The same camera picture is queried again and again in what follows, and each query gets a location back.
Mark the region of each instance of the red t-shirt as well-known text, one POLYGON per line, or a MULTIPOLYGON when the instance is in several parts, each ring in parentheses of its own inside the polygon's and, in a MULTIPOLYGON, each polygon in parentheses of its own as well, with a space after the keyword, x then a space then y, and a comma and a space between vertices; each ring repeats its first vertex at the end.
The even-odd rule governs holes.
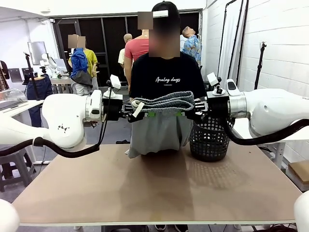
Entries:
POLYGON ((125 56, 134 61, 147 52, 149 52, 149 39, 131 40, 126 44, 125 56))

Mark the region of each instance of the yellow t-shirt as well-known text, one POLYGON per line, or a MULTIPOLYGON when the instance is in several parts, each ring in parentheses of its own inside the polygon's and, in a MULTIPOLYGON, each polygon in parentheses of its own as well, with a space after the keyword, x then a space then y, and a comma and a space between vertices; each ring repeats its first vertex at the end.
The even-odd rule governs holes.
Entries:
POLYGON ((90 50, 90 49, 85 49, 84 53, 86 55, 87 61, 88 61, 88 68, 87 71, 90 74, 91 77, 94 77, 94 75, 92 74, 92 67, 95 63, 98 62, 98 59, 96 57, 96 54, 90 50))

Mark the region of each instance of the white curtain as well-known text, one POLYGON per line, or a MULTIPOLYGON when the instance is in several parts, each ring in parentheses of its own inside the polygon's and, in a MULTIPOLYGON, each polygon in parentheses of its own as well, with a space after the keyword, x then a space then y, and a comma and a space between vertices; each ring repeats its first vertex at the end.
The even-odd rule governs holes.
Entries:
MULTIPOLYGON (((237 30, 237 23, 239 18, 239 11, 241 7, 241 0, 230 4, 226 9, 226 20, 224 26, 222 50, 220 55, 220 65, 218 76, 222 78, 221 86, 226 89, 226 80, 228 78, 228 70, 232 58, 232 50, 234 45, 235 34, 237 30)), ((243 1, 242 11, 239 21, 239 29, 237 31, 236 44, 232 59, 230 78, 236 82, 237 68, 239 61, 239 50, 241 44, 241 34, 243 29, 244 15, 245 15, 246 0, 243 1)))

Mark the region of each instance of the black t-shirt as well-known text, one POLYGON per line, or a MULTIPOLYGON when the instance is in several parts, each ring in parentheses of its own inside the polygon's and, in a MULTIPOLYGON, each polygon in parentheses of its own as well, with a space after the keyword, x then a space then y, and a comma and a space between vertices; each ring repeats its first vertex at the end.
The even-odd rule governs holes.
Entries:
POLYGON ((192 91, 195 99, 206 96, 198 64, 190 55, 181 52, 180 57, 163 59, 147 53, 133 63, 131 98, 155 99, 180 91, 192 91))

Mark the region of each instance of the man in black t-shirt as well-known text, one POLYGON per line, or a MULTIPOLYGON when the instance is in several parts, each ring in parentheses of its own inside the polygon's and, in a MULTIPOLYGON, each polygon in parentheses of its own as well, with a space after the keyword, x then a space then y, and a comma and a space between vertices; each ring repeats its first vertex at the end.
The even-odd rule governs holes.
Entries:
POLYGON ((206 95, 203 78, 193 57, 179 51, 180 16, 169 1, 152 11, 168 10, 167 17, 154 18, 149 53, 133 64, 130 97, 155 99, 169 93, 192 91, 194 98, 206 95))

